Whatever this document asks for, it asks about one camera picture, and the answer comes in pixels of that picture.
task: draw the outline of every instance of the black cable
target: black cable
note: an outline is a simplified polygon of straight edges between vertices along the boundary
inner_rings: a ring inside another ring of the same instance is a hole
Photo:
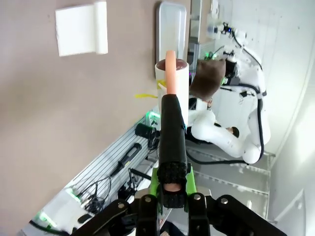
[[[155,137],[155,135],[153,136],[152,140],[151,140],[151,137],[149,138],[149,141],[151,141],[151,146],[149,145],[150,142],[148,142],[148,149],[150,151],[155,151],[156,147],[154,147],[154,145],[155,145],[156,139],[157,138]]]
[[[249,51],[247,51],[247,50],[237,41],[237,39],[236,39],[236,37],[235,37],[235,33],[234,33],[233,31],[232,31],[232,37],[233,37],[233,39],[235,40],[235,42],[238,44],[238,46],[239,46],[240,48],[243,48],[243,50],[244,50],[248,55],[250,55],[251,58],[254,59],[254,61],[256,61],[256,63],[259,65],[260,69],[262,70],[262,66],[261,66],[260,62],[259,62],[251,53],[249,53]]]
[[[108,187],[108,192],[105,198],[101,198],[97,196],[97,190],[98,190],[98,182],[104,181],[106,179],[109,179],[109,187]],[[84,195],[84,193],[86,191],[88,191],[89,188],[91,188],[93,185],[95,185],[95,191],[92,195],[90,195],[87,198],[87,201],[89,201],[85,206],[84,209],[90,213],[93,214],[98,214],[103,210],[104,204],[106,199],[109,197],[110,191],[111,191],[111,187],[112,187],[112,179],[111,177],[105,177],[102,179],[99,179],[95,182],[93,182],[92,184],[90,184],[89,186],[87,186],[84,190],[82,190],[77,197],[80,198]]]
[[[66,231],[59,231],[59,230],[48,229],[48,228],[46,228],[44,226],[41,226],[41,225],[37,224],[35,221],[32,221],[32,220],[30,221],[30,224],[33,225],[38,230],[44,231],[44,232],[49,233],[49,234],[61,235],[61,236],[69,236],[70,235]]]
[[[91,188],[94,184],[98,183],[98,182],[101,182],[101,181],[104,181],[106,179],[110,178],[109,176],[105,177],[105,178],[102,178],[102,179],[99,179],[93,183],[91,183],[88,187],[86,187],[84,190],[82,190],[78,195],[77,197],[80,198],[86,191],[88,191],[89,188]]]
[[[233,92],[233,90],[232,90],[232,89],[230,89],[230,88],[222,88],[222,87],[220,87],[220,89],[222,89],[222,90],[226,90],[226,91],[230,91],[230,92]]]
[[[152,154],[153,152],[155,152],[155,150],[149,151],[148,155]]]
[[[148,180],[151,180],[151,176],[149,176],[149,175],[147,175],[145,173],[142,173],[142,172],[140,172],[138,170],[135,170],[135,169],[132,169],[132,168],[129,168],[129,170],[130,170],[131,173],[133,173],[136,176],[140,176],[142,178],[146,178]]]
[[[136,189],[136,185],[133,181],[133,178],[132,178],[132,175],[131,175],[131,169],[129,168],[128,169],[128,172],[129,172],[129,182],[130,182],[130,185],[129,187],[133,188],[134,190]]]
[[[191,106],[188,106],[188,110],[195,110],[196,109],[196,105],[197,105],[197,98],[190,98],[191,99],[195,99],[194,103]]]
[[[222,48],[224,48],[224,45],[219,47],[214,53],[212,53],[211,59],[213,58],[213,55],[220,51]]]
[[[193,158],[189,152],[186,150],[186,155],[190,160],[193,162],[200,164],[200,165],[218,165],[218,164],[247,164],[245,161],[240,161],[240,160],[226,160],[226,161],[199,161],[195,158]]]
[[[238,87],[246,87],[246,88],[250,88],[253,89],[256,94],[260,94],[260,91],[258,88],[256,88],[253,85],[249,85],[249,84],[238,84],[238,85],[229,85],[229,86],[238,86]],[[261,151],[260,151],[260,156],[259,159],[260,160],[262,158],[262,156],[264,155],[264,151],[265,151],[265,144],[264,144],[264,138],[263,138],[263,134],[262,134],[262,124],[261,124],[261,110],[262,110],[262,99],[258,99],[258,104],[257,104],[257,119],[258,119],[258,129],[259,129],[259,139],[260,139],[260,146],[261,146]]]
[[[258,160],[262,158],[265,152],[265,144],[264,144],[264,137],[262,134],[262,124],[261,124],[261,110],[262,110],[262,99],[258,99],[257,117],[258,117],[259,139],[260,139],[260,146],[261,146],[260,156]]]
[[[249,89],[254,90],[256,94],[260,94],[260,90],[257,87],[255,87],[254,85],[240,83],[238,85],[228,85],[228,86],[230,86],[230,87],[245,87],[245,88],[249,88]]]

